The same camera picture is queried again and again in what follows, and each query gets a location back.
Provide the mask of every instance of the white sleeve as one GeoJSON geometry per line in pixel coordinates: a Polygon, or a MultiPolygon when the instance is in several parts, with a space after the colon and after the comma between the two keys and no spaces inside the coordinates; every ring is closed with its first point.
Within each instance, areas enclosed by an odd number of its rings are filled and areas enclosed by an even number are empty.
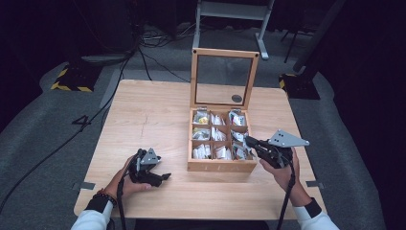
{"type": "Polygon", "coordinates": [[[339,229],[322,211],[316,200],[312,198],[311,203],[304,207],[293,207],[302,230],[335,230],[339,229]]]}
{"type": "Polygon", "coordinates": [[[111,211],[113,210],[113,203],[107,201],[105,203],[104,209],[99,207],[93,208],[91,202],[87,206],[86,210],[83,210],[74,225],[72,230],[105,230],[107,224],[110,221],[111,211]]]}

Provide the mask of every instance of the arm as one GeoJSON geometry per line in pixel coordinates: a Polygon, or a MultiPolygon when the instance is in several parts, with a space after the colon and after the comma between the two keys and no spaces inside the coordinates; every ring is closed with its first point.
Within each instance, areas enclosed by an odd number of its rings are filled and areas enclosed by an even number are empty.
{"type": "MultiPolygon", "coordinates": [[[[132,157],[128,158],[124,167],[119,170],[110,181],[110,183],[98,191],[99,195],[94,195],[89,201],[86,209],[82,211],[77,221],[72,226],[73,230],[79,229],[106,229],[108,222],[110,221],[111,211],[113,210],[116,197],[117,187],[120,179],[126,169],[126,166],[131,161],[132,157]]],[[[123,198],[132,195],[133,193],[148,190],[151,188],[149,184],[132,183],[131,179],[127,175],[124,178],[123,198]]]]}
{"type": "MultiPolygon", "coordinates": [[[[317,229],[338,229],[338,227],[331,221],[329,216],[325,214],[316,200],[310,197],[302,183],[299,180],[300,167],[299,159],[296,155],[295,149],[293,149],[293,167],[295,168],[296,181],[290,194],[290,202],[293,205],[298,222],[301,225],[302,230],[317,230],[317,229]]],[[[286,191],[291,169],[285,167],[283,169],[274,169],[266,161],[260,159],[259,161],[263,168],[274,175],[275,180],[286,191]]]]}

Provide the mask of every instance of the chair leg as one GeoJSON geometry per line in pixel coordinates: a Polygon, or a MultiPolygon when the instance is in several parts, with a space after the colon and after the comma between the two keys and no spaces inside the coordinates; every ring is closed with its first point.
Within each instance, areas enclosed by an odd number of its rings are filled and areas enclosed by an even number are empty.
{"type": "Polygon", "coordinates": [[[287,62],[287,58],[289,57],[290,51],[292,50],[293,43],[295,43],[297,34],[298,34],[298,32],[295,32],[295,34],[293,35],[292,41],[290,42],[289,49],[287,50],[286,58],[284,59],[284,63],[287,62]]]}
{"type": "Polygon", "coordinates": [[[284,34],[283,38],[281,39],[281,42],[284,41],[284,38],[287,36],[287,34],[289,34],[289,31],[287,31],[286,34],[284,34]]]}

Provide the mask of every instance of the wooden table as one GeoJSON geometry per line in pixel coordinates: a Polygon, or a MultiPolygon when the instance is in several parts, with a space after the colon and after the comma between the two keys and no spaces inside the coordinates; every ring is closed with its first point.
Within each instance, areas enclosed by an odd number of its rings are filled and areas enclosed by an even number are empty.
{"type": "MultiPolygon", "coordinates": [[[[139,148],[154,148],[162,161],[154,173],[172,173],[159,188],[124,200],[127,218],[140,219],[278,219],[284,191],[260,164],[251,173],[188,172],[190,112],[188,83],[122,80],[111,105],[85,182],[93,191],[81,190],[75,214],[92,195],[105,187],[125,160],[139,148]]],[[[284,91],[254,87],[249,105],[251,135],[270,138],[278,128],[300,136],[284,91]]],[[[301,181],[315,180],[305,148],[296,148],[301,181]]],[[[306,188],[326,210],[317,187],[306,188]]],[[[116,209],[113,216],[119,215],[116,209]]],[[[286,219],[295,219],[289,204],[286,219]]]]}

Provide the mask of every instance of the wooden box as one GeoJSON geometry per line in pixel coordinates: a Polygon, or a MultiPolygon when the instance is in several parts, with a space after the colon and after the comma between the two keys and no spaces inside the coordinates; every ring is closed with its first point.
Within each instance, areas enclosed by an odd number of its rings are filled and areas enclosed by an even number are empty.
{"type": "Polygon", "coordinates": [[[258,52],[192,50],[188,171],[250,173],[257,165],[258,158],[244,150],[240,140],[251,133],[247,110],[258,59],[258,52]],[[205,112],[207,119],[200,116],[205,112]],[[213,123],[212,115],[224,124],[213,123]],[[222,134],[212,135],[212,129],[222,134]]]}

